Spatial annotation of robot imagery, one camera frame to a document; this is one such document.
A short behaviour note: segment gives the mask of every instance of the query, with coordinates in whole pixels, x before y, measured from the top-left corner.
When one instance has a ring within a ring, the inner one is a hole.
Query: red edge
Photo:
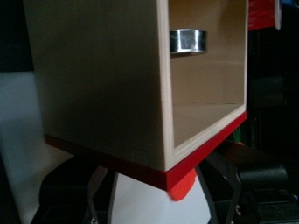
[[[210,155],[222,141],[226,140],[234,129],[246,121],[247,116],[249,113],[245,112],[170,171],[158,171],[145,165],[127,162],[119,157],[114,157],[90,148],[82,147],[54,136],[46,135],[46,143],[77,156],[98,161],[98,163],[109,169],[113,169],[149,185],[169,191],[199,162]]]

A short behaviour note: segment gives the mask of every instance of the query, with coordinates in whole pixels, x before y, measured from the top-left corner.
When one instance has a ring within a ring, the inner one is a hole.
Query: wooden box
[[[246,118],[247,1],[25,8],[49,144],[169,189]],[[205,54],[171,58],[182,28],[206,30]]]

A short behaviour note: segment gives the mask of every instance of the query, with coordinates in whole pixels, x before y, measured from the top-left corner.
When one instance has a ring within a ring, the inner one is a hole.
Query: open wooden box
[[[169,189],[246,118],[247,1],[25,8],[49,144]],[[205,54],[171,58],[182,28],[207,31]]]

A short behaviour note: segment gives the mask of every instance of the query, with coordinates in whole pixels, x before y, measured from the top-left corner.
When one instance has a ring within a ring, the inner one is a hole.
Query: wall
[[[0,152],[23,224],[39,206],[45,176],[71,154],[46,145],[34,73],[0,73]]]

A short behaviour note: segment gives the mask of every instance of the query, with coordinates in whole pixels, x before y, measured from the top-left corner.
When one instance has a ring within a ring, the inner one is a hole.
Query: light wood panel
[[[246,111],[246,0],[25,8],[46,134],[173,169]],[[206,54],[171,59],[178,28],[207,31]]]

